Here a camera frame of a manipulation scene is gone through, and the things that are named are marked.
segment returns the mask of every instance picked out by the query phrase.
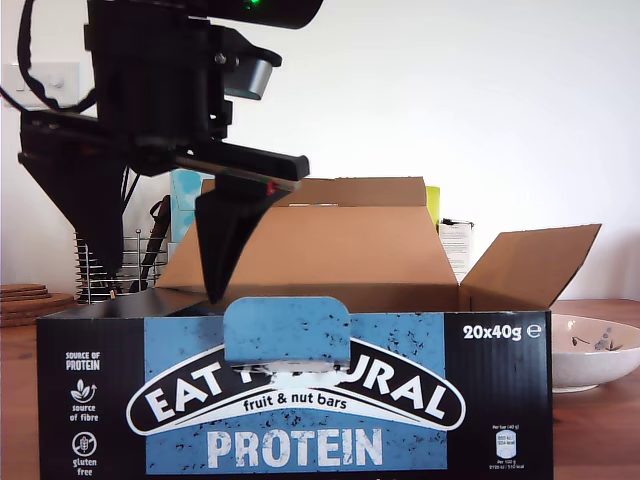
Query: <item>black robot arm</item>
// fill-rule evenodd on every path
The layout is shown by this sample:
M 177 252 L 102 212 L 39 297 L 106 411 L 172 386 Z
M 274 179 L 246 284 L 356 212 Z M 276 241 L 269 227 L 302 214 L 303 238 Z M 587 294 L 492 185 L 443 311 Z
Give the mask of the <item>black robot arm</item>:
M 260 100 L 282 58 L 208 17 L 297 29 L 322 0 L 88 0 L 85 47 L 95 89 L 66 108 L 29 75 L 33 3 L 25 4 L 19 62 L 49 110 L 23 111 L 20 162 L 108 273 L 122 264 L 125 168 L 146 176 L 175 168 L 215 174 L 216 189 L 196 201 L 196 224 L 216 302 L 260 219 L 298 188 L 309 162 L 223 142 L 233 119 L 225 95 Z M 93 103 L 97 119 L 79 115 Z M 90 199 L 90 214 L 77 198 Z

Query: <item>eat natural box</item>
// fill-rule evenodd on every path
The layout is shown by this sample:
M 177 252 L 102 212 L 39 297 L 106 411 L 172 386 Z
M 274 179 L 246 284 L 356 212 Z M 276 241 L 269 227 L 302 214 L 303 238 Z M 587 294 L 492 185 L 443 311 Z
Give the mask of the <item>eat natural box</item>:
M 551 479 L 547 310 L 599 227 L 501 234 L 458 285 L 424 196 L 421 179 L 309 180 L 219 305 L 193 226 L 161 288 L 39 319 L 41 479 Z M 350 370 L 232 370 L 221 314 L 265 295 L 298 297 L 265 318 L 350 326 Z M 242 302 L 268 331 L 265 299 Z

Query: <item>blue label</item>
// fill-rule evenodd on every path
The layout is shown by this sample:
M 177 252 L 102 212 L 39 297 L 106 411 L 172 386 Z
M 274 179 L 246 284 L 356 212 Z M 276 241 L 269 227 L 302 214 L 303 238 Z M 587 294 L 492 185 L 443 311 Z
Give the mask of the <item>blue label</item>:
M 222 317 L 145 320 L 147 384 L 127 410 L 147 473 L 447 468 L 465 415 L 443 314 L 351 316 L 351 368 L 263 375 L 224 362 Z

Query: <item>white bowl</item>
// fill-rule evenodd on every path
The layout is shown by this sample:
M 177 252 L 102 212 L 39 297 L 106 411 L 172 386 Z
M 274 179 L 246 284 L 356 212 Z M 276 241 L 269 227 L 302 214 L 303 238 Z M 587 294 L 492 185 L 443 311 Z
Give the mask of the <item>white bowl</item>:
M 640 329 L 595 318 L 553 315 L 553 393 L 581 392 L 640 367 Z

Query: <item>wire basket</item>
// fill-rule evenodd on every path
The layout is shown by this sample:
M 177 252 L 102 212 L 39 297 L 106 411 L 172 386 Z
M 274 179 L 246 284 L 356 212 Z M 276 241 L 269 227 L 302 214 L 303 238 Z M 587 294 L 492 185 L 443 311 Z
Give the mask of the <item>wire basket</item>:
M 160 240 L 161 247 L 152 262 L 145 263 L 147 247 L 151 240 Z M 143 237 L 136 230 L 135 237 L 124 237 L 122 268 L 115 276 L 106 270 L 89 250 L 85 241 L 75 234 L 76 296 L 78 303 L 91 305 L 117 296 L 132 295 L 153 287 L 168 262 L 165 238 Z

